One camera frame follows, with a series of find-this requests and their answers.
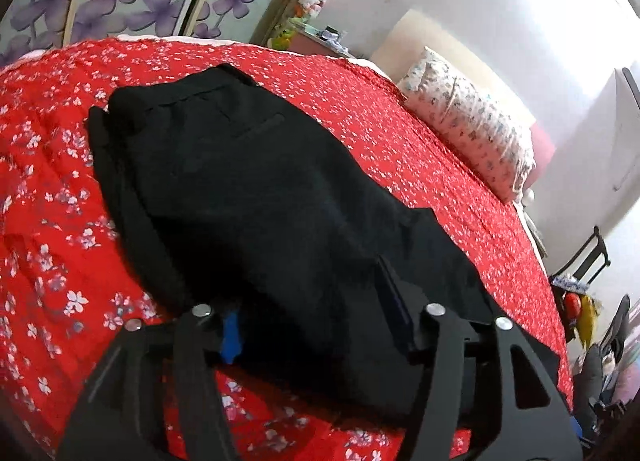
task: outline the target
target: black chair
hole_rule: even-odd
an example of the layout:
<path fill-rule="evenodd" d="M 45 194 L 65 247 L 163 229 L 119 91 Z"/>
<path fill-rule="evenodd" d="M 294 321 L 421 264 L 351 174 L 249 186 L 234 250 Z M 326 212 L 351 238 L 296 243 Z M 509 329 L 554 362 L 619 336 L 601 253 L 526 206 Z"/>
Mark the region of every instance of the black chair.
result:
<path fill-rule="evenodd" d="M 598 257 L 601 256 L 601 255 L 604 256 L 604 263 L 602 264 L 602 266 L 600 266 L 598 271 L 596 271 L 596 273 L 587 281 L 587 284 L 591 284 L 591 282 L 594 281 L 594 279 L 602 272 L 603 269 L 605 269 L 606 267 L 611 266 L 611 261 L 609 260 L 609 254 L 607 253 L 607 246 L 604 243 L 604 239 L 602 238 L 602 235 L 600 235 L 600 229 L 597 226 L 594 226 L 593 227 L 593 234 L 591 234 L 591 237 L 589 237 L 587 239 L 587 241 L 582 245 L 580 250 L 578 250 L 575 253 L 575 255 L 572 256 L 572 258 L 569 260 L 569 262 L 564 264 L 564 266 L 562 266 L 558 271 L 556 271 L 555 274 L 551 275 L 551 277 L 559 277 L 567 269 L 569 269 L 569 267 L 575 261 L 578 260 L 578 257 L 580 257 L 582 252 L 587 249 L 587 246 L 589 246 L 590 242 L 593 239 L 596 239 L 596 246 L 587 255 L 587 258 L 584 261 L 582 261 L 582 264 L 580 264 L 578 269 L 575 270 L 575 272 L 573 273 L 573 276 L 578 281 L 581 281 L 582 278 L 587 274 L 587 271 L 589 271 L 591 266 L 593 266 L 593 264 L 596 262 Z"/>
<path fill-rule="evenodd" d="M 570 342 L 575 338 L 575 322 L 571 321 L 566 316 L 566 311 L 564 307 L 564 294 L 566 291 L 561 288 L 554 286 L 554 279 L 556 277 L 560 277 L 567 269 L 571 267 L 573 263 L 575 263 L 584 250 L 587 249 L 591 241 L 596 240 L 596 245 L 593 250 L 587 255 L 587 257 L 582 261 L 580 266 L 572 274 L 578 281 L 581 281 L 587 272 L 591 269 L 591 266 L 597 261 L 600 256 L 603 256 L 604 262 L 598 268 L 598 271 L 587 281 L 587 284 L 591 284 L 591 282 L 596 279 L 596 277 L 602 272 L 606 267 L 611 266 L 611 261 L 609 260 L 609 253 L 607 253 L 607 246 L 604 243 L 604 239 L 602 235 L 600 235 L 600 229 L 597 226 L 593 227 L 593 234 L 591 237 L 587 239 L 587 241 L 580 247 L 574 256 L 569 260 L 568 263 L 564 264 L 558 271 L 549 276 L 549 283 L 551 284 L 551 289 L 553 290 L 554 299 L 556 300 L 556 307 L 558 308 L 558 313 L 560 314 L 560 320 L 562 321 L 562 326 L 564 327 L 564 339 L 566 342 Z"/>

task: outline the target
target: red floral bedspread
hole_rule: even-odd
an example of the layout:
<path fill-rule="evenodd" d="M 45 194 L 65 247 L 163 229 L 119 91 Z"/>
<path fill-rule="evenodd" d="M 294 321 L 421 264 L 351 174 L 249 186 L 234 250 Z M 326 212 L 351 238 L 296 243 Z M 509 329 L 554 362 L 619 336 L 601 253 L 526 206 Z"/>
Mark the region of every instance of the red floral bedspread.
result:
<path fill-rule="evenodd" d="M 88 107 L 104 107 L 118 86 L 176 80 L 220 62 L 318 120 L 406 205 L 432 206 L 498 303 L 561 355 L 559 386 L 571 398 L 564 333 L 513 207 L 404 110 L 388 80 L 345 60 L 240 44 L 89 41 L 0 74 L 0 384 L 44 448 L 54 451 L 83 380 L 123 323 L 160 319 L 124 266 L 93 178 Z M 218 384 L 244 459 L 386 461 L 398 452 L 402 431 L 312 409 L 235 369 Z M 180 454 L 175 411 L 167 414 Z M 468 438 L 460 431 L 452 454 Z"/>

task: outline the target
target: floral pillowcase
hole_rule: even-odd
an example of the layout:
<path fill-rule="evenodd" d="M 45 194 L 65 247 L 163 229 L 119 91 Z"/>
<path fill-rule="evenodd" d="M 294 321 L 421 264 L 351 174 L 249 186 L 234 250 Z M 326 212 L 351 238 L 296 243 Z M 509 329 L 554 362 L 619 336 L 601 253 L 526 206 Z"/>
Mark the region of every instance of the floral pillowcase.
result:
<path fill-rule="evenodd" d="M 504 203 L 536 163 L 529 128 L 428 47 L 398 84 L 404 105 L 462 154 Z"/>

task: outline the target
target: white wall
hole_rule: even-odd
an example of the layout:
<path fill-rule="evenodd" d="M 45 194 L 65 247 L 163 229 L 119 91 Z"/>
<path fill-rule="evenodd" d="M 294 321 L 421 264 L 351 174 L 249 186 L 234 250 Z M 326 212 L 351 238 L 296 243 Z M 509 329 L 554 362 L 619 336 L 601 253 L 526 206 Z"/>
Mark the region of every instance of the white wall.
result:
<path fill-rule="evenodd" d="M 614 69 L 640 56 L 640 20 L 616 0 L 329 0 L 314 23 L 347 30 L 345 44 L 368 56 L 409 8 L 484 60 L 556 144 L 529 209 L 554 269 L 623 202 L 610 194 L 620 140 Z"/>
<path fill-rule="evenodd" d="M 606 238 L 607 251 L 613 257 L 611 266 L 605 269 L 593 283 L 593 296 L 605 303 L 600 316 L 596 337 L 601 338 L 609 327 L 625 294 L 635 304 L 640 296 L 638 255 L 640 250 L 640 202 L 636 203 Z"/>

